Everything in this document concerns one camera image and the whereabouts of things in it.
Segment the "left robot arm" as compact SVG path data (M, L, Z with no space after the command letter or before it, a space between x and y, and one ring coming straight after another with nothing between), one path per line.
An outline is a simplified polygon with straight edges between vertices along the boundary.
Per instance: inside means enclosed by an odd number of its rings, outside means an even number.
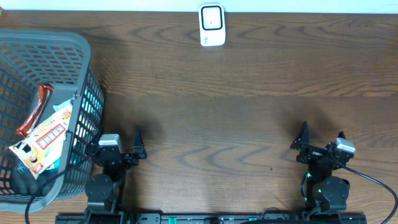
M93 163L100 166L102 173L89 178L85 186L88 197L84 223L135 223L134 215L124 206L123 192L127 171L147 158L147 151L136 128L133 152L122 153L118 134L105 134L100 130L85 150Z

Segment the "light blue wipes packet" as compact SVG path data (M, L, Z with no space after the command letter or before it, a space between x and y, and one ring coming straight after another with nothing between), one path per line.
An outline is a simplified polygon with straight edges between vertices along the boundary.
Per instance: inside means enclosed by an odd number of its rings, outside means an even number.
M53 109L55 111L59 111L62 110L64 107L73 108L73 104L74 104L74 98L70 98L68 100L65 100L63 103L60 103L58 105L53 105Z

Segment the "red snack bar wrapper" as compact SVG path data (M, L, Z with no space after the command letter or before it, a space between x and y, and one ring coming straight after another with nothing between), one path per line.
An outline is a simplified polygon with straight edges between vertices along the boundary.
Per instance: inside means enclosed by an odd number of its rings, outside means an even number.
M48 83L41 83L37 94L37 104L27 119L16 129L16 133L20 136L28 136L38 125L44 109L49 102L54 91L54 87Z

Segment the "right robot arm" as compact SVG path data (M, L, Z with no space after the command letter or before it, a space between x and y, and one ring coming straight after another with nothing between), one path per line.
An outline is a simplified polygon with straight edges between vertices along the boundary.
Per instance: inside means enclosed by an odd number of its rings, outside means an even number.
M325 147L310 144L308 123L304 122L290 148L298 151L297 162L308 165L300 192L305 199L307 210L304 219L312 215L336 214L346 210L350 183L346 179L332 175L354 157L353 141L340 132L336 141Z

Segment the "cream snack bag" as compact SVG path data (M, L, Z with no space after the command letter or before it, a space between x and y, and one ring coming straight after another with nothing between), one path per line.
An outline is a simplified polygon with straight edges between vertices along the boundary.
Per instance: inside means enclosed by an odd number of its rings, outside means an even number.
M71 103L54 112L27 137L9 146L22 164L37 179L62 155L63 142L72 115Z

